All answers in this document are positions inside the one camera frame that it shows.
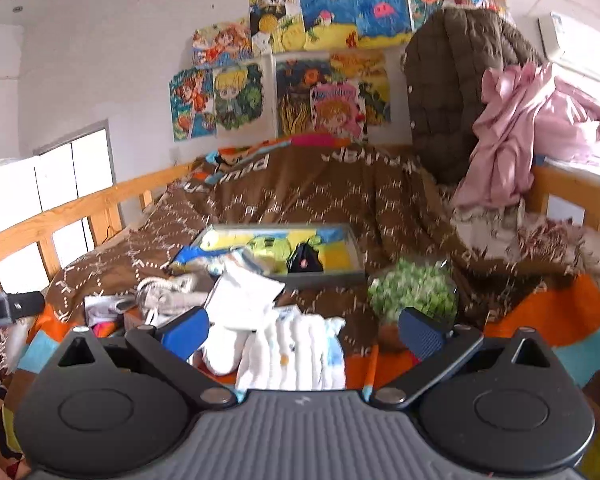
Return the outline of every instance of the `black pouch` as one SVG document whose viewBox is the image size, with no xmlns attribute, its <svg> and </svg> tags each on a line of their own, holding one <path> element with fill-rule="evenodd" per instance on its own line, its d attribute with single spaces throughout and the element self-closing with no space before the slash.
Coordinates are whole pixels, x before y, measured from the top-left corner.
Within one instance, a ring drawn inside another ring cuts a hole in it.
<svg viewBox="0 0 600 480">
<path fill-rule="evenodd" d="M 299 243 L 296 250 L 286 261 L 289 272 L 324 272 L 316 251 L 307 242 Z"/>
</svg>

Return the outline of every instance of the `pink cloth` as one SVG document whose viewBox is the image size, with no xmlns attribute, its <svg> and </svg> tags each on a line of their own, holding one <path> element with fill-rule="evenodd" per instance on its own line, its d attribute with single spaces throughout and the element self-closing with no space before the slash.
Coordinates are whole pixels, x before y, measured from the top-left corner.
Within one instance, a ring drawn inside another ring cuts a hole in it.
<svg viewBox="0 0 600 480">
<path fill-rule="evenodd" d="M 453 206 L 502 207 L 533 184 L 534 153 L 600 166 L 600 104 L 554 74 L 551 63 L 489 69 L 487 107 L 474 123 L 478 145 Z"/>
</svg>

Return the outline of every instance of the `air conditioner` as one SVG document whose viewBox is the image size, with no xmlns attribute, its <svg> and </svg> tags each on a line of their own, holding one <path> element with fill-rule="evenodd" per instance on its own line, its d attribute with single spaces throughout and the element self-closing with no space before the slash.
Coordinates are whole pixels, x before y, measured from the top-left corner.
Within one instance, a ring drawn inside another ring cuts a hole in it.
<svg viewBox="0 0 600 480">
<path fill-rule="evenodd" d="M 600 32 L 558 12 L 538 21 L 549 61 L 600 81 Z"/>
</svg>

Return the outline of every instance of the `brown blanket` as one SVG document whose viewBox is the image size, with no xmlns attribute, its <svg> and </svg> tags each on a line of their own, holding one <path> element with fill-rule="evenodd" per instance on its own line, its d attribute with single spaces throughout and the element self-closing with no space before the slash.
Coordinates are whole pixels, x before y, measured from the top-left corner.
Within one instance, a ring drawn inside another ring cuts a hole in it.
<svg viewBox="0 0 600 480">
<path fill-rule="evenodd" d="M 215 170 L 203 159 L 198 166 Z M 81 322 L 85 296 L 131 292 L 143 278 L 164 275 L 180 248 L 207 225 L 248 222 L 349 223 L 369 273 L 402 254 L 451 257 L 462 312 L 478 325 L 489 311 L 506 313 L 542 275 L 565 270 L 548 262 L 481 259 L 456 235 L 432 178 L 408 148 L 389 154 L 369 146 L 291 145 L 237 164 L 215 185 L 197 178 L 172 183 L 147 222 L 126 240 L 85 254 L 62 270 L 47 301 L 59 320 Z M 365 286 L 293 292 L 283 303 L 343 316 L 347 354 L 365 354 L 376 339 L 377 321 Z"/>
</svg>

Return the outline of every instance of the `plastic bag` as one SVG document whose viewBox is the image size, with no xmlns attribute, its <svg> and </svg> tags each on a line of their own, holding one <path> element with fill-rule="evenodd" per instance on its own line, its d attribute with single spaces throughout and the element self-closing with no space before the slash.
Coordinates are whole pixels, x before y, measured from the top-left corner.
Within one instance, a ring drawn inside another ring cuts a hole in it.
<svg viewBox="0 0 600 480">
<path fill-rule="evenodd" d="M 370 305 L 384 323 L 397 323 L 400 312 L 413 307 L 443 324 L 451 325 L 458 312 L 456 285 L 446 260 L 400 258 L 390 269 L 372 278 Z"/>
</svg>

